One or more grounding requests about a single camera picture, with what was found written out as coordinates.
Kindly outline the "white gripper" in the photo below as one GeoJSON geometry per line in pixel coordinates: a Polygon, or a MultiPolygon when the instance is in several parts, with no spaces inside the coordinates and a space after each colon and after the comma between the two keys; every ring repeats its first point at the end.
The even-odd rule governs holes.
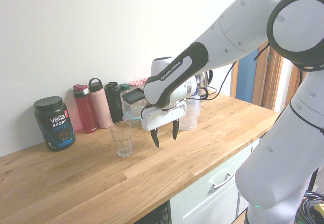
{"type": "Polygon", "coordinates": [[[158,139],[157,128],[173,122],[172,136],[175,140],[179,131],[179,119],[185,116],[186,111],[187,105],[185,101],[177,103],[173,108],[169,110],[163,110],[157,107],[144,109],[142,113],[143,118],[141,119],[141,126],[145,131],[150,131],[155,145],[159,148],[160,143],[158,139]]]}

